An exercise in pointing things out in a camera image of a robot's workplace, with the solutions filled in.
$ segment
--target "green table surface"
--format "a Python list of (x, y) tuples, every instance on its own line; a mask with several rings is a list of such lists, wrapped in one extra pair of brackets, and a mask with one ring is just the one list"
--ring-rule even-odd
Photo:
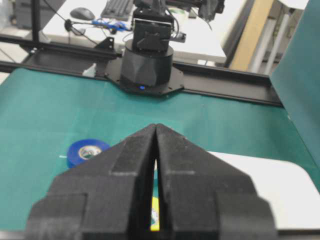
[(0, 85), (0, 230), (25, 228), (32, 204), (68, 169), (61, 156), (73, 142), (114, 145), (151, 123), (208, 151), (296, 163), (320, 190), (320, 170), (283, 108), (182, 92), (133, 95), (109, 82), (17, 69)]

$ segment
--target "teal panel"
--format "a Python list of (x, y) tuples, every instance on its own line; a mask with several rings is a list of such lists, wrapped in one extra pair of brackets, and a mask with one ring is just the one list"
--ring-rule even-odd
[(310, 0), (296, 33), (271, 76), (314, 161), (320, 167), (320, 1)]

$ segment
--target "wooden board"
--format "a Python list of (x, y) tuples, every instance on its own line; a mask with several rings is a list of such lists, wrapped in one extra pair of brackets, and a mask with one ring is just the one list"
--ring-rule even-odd
[(247, 71), (274, 0), (255, 0), (235, 52), (233, 70)]

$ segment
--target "blue tape roll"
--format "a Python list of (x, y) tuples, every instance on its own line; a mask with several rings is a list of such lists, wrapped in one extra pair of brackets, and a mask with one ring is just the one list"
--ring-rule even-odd
[(97, 139), (76, 141), (68, 149), (67, 165), (69, 168), (74, 168), (108, 148), (110, 148), (109, 144)]

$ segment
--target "yellow object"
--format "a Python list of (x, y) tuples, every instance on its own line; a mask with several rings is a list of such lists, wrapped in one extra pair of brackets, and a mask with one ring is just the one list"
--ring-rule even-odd
[(150, 227), (151, 231), (159, 231), (160, 230), (159, 199), (154, 196), (152, 197), (151, 218), (154, 221), (154, 223)]
[(274, 0), (254, 1), (230, 69), (244, 72), (248, 70), (273, 3)]

